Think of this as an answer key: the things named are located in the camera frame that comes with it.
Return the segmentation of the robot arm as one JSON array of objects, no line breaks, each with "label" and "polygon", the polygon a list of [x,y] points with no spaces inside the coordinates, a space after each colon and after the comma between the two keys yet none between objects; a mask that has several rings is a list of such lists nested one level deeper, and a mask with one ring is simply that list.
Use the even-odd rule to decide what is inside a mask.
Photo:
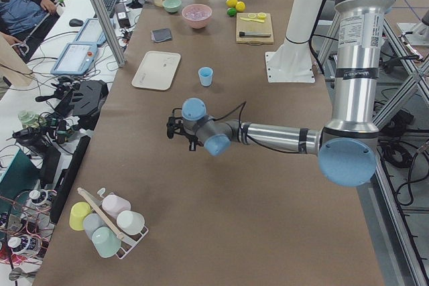
[{"label": "robot arm", "polygon": [[[185,136],[211,155],[225,152],[232,142],[284,153],[314,154],[321,172],[341,186],[360,186],[376,170],[379,130],[373,123],[373,103],[379,75],[384,16],[395,0],[335,0],[339,40],[334,77],[332,116],[319,131],[221,121],[210,116],[198,98],[182,105],[182,116],[169,121],[168,135]],[[284,43],[266,55],[271,82],[310,82],[307,48],[322,0],[294,0]]]}]

